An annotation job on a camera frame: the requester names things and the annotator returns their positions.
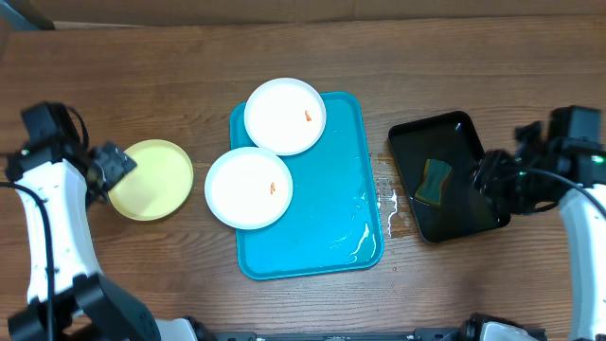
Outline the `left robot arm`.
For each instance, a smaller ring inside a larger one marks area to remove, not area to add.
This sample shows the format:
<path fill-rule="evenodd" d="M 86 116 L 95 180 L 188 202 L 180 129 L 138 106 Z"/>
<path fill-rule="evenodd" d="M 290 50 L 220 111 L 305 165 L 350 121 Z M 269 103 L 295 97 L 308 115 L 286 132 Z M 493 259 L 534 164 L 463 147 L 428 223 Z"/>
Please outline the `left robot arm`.
<path fill-rule="evenodd" d="M 148 308 L 102 274 L 87 208 L 135 167 L 107 143 L 30 141 L 8 157 L 5 187 L 17 191 L 30 250 L 27 307 L 8 320 L 13 340 L 158 340 Z"/>

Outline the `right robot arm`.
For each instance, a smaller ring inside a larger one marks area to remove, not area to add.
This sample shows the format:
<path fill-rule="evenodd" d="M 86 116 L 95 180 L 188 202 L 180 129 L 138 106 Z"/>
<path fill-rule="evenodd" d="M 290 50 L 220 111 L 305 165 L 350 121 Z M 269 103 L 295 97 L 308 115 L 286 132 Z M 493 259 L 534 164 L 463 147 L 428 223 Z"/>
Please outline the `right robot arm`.
<path fill-rule="evenodd" d="M 605 152 L 490 151 L 472 183 L 495 216 L 557 208 L 566 231 L 573 288 L 570 340 L 605 338 Z"/>

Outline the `light green rimmed plate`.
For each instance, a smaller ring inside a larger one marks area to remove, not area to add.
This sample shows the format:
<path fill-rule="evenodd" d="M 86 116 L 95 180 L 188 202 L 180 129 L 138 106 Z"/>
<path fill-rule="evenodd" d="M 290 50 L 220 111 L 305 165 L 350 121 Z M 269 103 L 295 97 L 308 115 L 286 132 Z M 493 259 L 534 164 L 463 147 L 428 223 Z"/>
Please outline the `light green rimmed plate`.
<path fill-rule="evenodd" d="M 182 148 L 167 140 L 148 139 L 125 153 L 136 167 L 109 192 L 120 214 L 136 221 L 154 221 L 169 216 L 185 202 L 194 172 Z"/>

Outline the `green and yellow sponge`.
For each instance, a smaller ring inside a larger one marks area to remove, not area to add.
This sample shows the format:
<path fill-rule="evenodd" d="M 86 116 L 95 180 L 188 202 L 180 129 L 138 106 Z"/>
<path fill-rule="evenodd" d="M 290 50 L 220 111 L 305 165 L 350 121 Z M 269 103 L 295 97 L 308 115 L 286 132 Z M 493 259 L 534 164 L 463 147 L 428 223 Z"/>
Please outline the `green and yellow sponge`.
<path fill-rule="evenodd" d="M 437 159 L 427 159 L 414 198 L 429 206 L 441 206 L 452 167 Z"/>

